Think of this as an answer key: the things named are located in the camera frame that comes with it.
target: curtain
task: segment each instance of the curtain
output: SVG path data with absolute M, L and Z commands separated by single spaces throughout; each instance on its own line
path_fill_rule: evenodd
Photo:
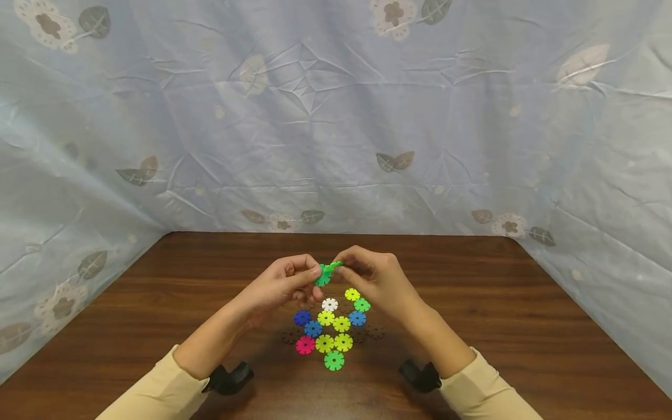
M 672 5 L 0 6 L 0 381 L 165 233 L 501 235 L 672 395 Z

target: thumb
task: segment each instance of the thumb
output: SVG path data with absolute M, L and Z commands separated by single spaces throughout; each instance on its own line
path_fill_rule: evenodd
M 364 295 L 364 297 L 369 296 L 372 285 L 363 279 L 359 274 L 355 273 L 352 268 L 341 266 L 337 267 L 335 272 L 345 278 L 345 281 L 355 286 L 355 289 L 359 290 Z
M 287 277 L 287 285 L 290 290 L 301 289 L 317 280 L 322 274 L 322 268 L 318 265 L 306 271 Z

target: beige shirt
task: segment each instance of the beige shirt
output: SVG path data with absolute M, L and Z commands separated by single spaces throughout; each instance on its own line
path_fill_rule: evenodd
M 208 379 L 183 371 L 173 352 L 110 405 L 97 420 L 188 420 L 205 401 Z M 463 420 L 542 420 L 474 349 L 476 359 L 443 379 L 441 394 Z

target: right hand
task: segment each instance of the right hand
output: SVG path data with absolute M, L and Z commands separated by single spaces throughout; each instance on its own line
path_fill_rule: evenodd
M 340 252 L 334 261 L 345 264 L 335 270 L 336 274 L 401 325 L 425 306 L 393 254 L 354 246 Z

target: black clamp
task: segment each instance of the black clamp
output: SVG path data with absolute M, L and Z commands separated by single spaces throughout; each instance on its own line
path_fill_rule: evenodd
M 411 359 L 408 359 L 399 366 L 399 373 L 406 378 L 413 389 L 423 394 L 441 388 L 439 372 L 432 363 L 428 363 L 424 369 L 420 370 Z
M 210 381 L 203 392 L 213 390 L 221 395 L 237 394 L 252 378 L 254 372 L 245 362 L 241 362 L 231 373 L 219 365 L 210 375 Z

